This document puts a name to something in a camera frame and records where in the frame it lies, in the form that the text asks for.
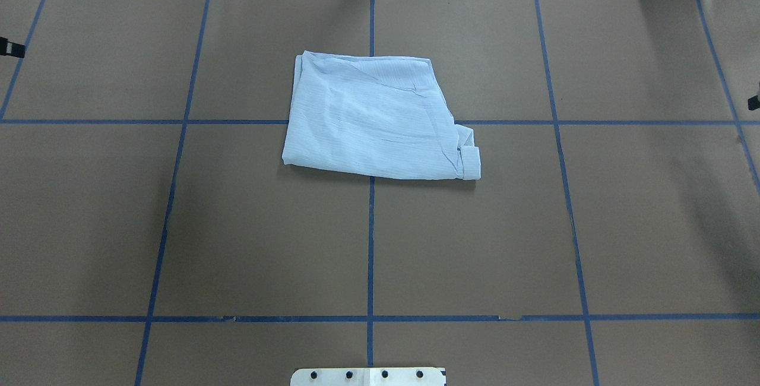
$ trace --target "white mounting bracket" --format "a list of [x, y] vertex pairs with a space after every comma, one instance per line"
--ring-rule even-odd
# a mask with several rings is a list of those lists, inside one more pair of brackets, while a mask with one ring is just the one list
[[300, 369], [290, 386], [446, 386], [446, 370], [434, 367], [396, 369]]

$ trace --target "folded cloth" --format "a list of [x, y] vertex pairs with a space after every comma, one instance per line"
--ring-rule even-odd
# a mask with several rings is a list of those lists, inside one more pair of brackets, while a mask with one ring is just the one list
[[404, 180], [480, 179], [473, 131], [454, 124], [430, 59], [296, 57], [285, 164]]

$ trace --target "light blue cloth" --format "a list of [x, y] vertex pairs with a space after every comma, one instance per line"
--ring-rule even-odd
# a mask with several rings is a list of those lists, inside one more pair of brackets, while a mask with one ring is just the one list
[[473, 131], [454, 124], [430, 59], [296, 57], [285, 164], [404, 180], [480, 179]]

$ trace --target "folded garment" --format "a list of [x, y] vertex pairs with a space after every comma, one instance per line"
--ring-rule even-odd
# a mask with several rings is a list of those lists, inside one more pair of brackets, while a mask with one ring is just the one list
[[430, 59], [296, 57], [285, 164], [404, 180], [480, 179], [473, 131], [454, 124]]

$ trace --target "black object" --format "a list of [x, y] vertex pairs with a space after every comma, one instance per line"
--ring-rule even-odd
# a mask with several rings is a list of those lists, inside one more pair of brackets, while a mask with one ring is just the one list
[[747, 107], [749, 107], [750, 112], [752, 110], [757, 110], [760, 108], [760, 99], [758, 99], [758, 96], [753, 96], [751, 99], [747, 100]]
[[27, 47], [19, 43], [9, 42], [5, 37], [0, 37], [0, 55], [23, 58], [27, 54]]

